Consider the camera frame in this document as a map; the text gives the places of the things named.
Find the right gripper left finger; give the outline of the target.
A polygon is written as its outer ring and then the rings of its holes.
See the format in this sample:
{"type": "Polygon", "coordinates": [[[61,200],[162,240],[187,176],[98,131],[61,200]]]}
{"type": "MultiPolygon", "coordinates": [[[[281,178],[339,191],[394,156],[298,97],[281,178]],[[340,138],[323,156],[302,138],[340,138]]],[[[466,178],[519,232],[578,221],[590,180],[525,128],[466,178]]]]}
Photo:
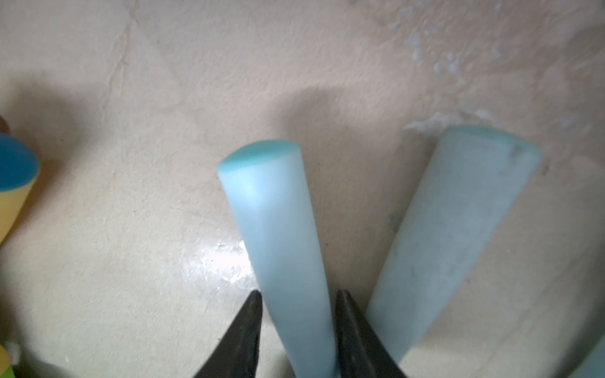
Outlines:
{"type": "Polygon", "coordinates": [[[262,294],[253,290],[195,378],[255,377],[262,328],[262,294]]]}

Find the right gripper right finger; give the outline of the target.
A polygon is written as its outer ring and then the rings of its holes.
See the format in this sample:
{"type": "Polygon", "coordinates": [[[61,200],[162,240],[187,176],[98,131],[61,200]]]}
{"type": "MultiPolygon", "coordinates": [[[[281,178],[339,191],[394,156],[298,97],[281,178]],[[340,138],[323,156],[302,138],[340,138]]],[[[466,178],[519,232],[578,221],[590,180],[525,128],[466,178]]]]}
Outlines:
{"type": "Polygon", "coordinates": [[[351,293],[336,298],[337,357],[343,378],[407,378],[386,351],[351,293]]]}

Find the blue shovel large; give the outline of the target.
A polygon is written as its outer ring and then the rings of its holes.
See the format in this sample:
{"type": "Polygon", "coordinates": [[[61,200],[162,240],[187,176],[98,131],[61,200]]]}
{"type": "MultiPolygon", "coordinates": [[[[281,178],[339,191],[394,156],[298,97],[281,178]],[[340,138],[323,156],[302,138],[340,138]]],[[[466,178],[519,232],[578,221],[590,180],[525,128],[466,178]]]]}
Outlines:
{"type": "Polygon", "coordinates": [[[377,279],[366,318],[400,362],[450,302],[542,154],[497,129],[441,134],[377,279]]]}

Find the green shovel yellow handle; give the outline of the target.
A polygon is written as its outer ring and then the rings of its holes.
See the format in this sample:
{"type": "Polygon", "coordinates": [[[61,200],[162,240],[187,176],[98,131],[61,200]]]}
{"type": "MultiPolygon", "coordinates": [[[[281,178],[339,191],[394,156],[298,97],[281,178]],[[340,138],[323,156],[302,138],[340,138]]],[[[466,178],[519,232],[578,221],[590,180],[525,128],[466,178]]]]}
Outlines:
{"type": "Polygon", "coordinates": [[[1,134],[1,242],[9,235],[40,173],[34,151],[1,134]]]}

